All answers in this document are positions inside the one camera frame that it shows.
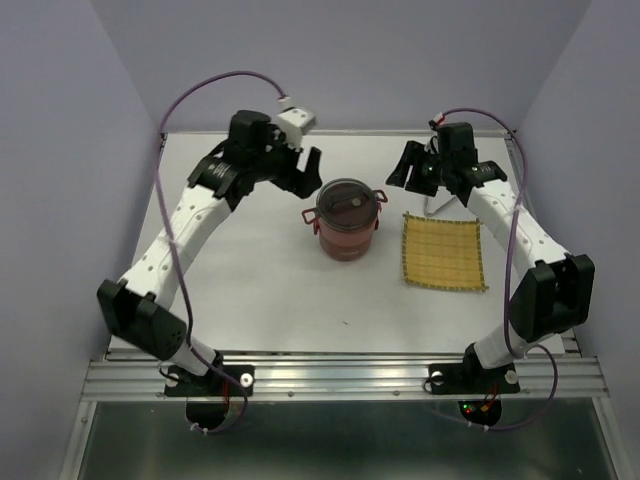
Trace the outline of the metal tongs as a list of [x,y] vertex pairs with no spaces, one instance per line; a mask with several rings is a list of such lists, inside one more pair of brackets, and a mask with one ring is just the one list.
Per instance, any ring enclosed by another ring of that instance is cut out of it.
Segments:
[[427,218],[434,217],[446,206],[456,202],[457,197],[448,191],[439,191],[435,196],[425,196],[423,203],[423,214]]

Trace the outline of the grey lid with red clips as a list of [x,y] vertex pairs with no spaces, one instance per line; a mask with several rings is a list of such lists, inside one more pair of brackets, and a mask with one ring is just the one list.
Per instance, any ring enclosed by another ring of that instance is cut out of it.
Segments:
[[374,224],[387,202],[383,190],[374,190],[360,180],[340,178],[324,185],[315,206],[303,210],[301,215],[306,225],[322,221],[334,230],[353,232]]

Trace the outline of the red steel bowl with clips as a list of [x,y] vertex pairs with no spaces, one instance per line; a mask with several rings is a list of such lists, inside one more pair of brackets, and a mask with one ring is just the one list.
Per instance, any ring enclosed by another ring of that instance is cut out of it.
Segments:
[[356,246],[371,242],[379,221],[359,227],[355,230],[339,230],[330,226],[324,220],[317,220],[314,224],[314,232],[319,236],[322,245],[332,245],[341,248],[355,248]]

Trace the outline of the yellow bamboo mat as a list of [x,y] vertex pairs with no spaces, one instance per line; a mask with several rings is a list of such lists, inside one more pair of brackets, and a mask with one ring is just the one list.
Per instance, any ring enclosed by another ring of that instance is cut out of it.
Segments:
[[450,292],[485,292],[481,221],[404,214],[402,273],[413,286]]

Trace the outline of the red steel lunch bowl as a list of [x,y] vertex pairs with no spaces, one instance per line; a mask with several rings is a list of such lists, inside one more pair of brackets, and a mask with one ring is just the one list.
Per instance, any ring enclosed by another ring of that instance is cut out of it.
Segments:
[[340,262],[351,262],[363,257],[369,250],[371,241],[366,241],[358,245],[337,245],[320,240],[323,251],[333,260]]

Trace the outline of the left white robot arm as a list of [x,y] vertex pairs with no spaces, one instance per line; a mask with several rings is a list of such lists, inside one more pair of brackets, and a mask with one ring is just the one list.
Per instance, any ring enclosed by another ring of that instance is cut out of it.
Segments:
[[197,163],[175,210],[161,213],[163,228],[147,250],[118,280],[99,286],[112,336],[187,372],[199,393],[221,386],[220,354],[195,339],[192,317],[180,319],[170,308],[186,293],[185,273],[201,248],[257,184],[269,182],[301,199],[321,187],[318,148],[310,149],[304,169],[297,167],[303,138],[315,124],[302,107],[276,118],[251,110],[232,116],[226,139]]

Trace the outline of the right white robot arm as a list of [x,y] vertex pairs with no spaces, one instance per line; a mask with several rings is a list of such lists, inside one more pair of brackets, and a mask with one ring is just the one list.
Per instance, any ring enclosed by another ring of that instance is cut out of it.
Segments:
[[434,131],[436,146],[406,143],[387,185],[430,197],[445,188],[503,247],[505,273],[520,277],[506,296],[502,326],[466,349],[455,374],[466,387],[482,390],[536,344],[587,320],[595,265],[547,234],[496,162],[480,161],[470,124],[447,123]]

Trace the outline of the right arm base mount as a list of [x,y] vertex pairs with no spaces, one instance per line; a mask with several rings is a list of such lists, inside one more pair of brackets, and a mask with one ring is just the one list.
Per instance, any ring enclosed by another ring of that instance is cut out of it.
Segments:
[[495,427],[501,419],[500,396],[520,392],[513,363],[492,370],[480,369],[471,376],[461,363],[432,364],[422,388],[435,396],[460,396],[458,408],[462,419],[488,428]]

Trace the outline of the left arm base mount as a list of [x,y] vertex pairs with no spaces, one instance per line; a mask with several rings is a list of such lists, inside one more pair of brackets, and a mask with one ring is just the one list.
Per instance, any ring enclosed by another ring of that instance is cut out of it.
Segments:
[[185,418],[191,431],[205,436],[220,434],[241,422],[253,395],[255,367],[223,365],[223,376],[208,372],[195,376],[178,366],[159,368],[165,381],[164,396],[185,399]]

